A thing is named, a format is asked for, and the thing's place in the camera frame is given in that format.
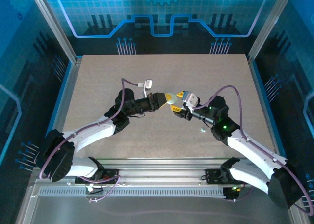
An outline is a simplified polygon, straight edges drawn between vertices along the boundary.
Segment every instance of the table surface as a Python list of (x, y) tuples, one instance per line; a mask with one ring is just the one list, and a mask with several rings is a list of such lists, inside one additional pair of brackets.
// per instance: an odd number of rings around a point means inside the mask
[[(268, 149), (274, 146), (245, 55), (103, 55), (84, 56), (78, 72), (63, 131), (79, 128), (100, 118), (114, 105), (121, 78), (138, 83), (153, 79), (152, 93), (192, 91), (207, 101), (225, 85), (234, 85), (243, 105), (244, 130)], [(142, 98), (142, 89), (126, 84)], [(236, 93), (221, 94), (229, 117), (239, 122)], [(120, 133), (101, 139), (77, 153), (95, 158), (243, 157), (217, 141), (197, 119), (174, 116), (166, 105), (144, 118), (130, 118)]]

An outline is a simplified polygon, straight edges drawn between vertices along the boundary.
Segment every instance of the glass panel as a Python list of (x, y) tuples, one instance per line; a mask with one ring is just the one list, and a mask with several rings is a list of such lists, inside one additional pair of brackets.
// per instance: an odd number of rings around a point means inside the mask
[(290, 0), (256, 58), (286, 155), (292, 162), (301, 163), (300, 171), (304, 172), (303, 176), (312, 196), (314, 195), (313, 1)]
[(77, 55), (248, 53), (276, 0), (48, 0)]
[(33, 0), (0, 0), (1, 223), (14, 223), (67, 70), (63, 53)]

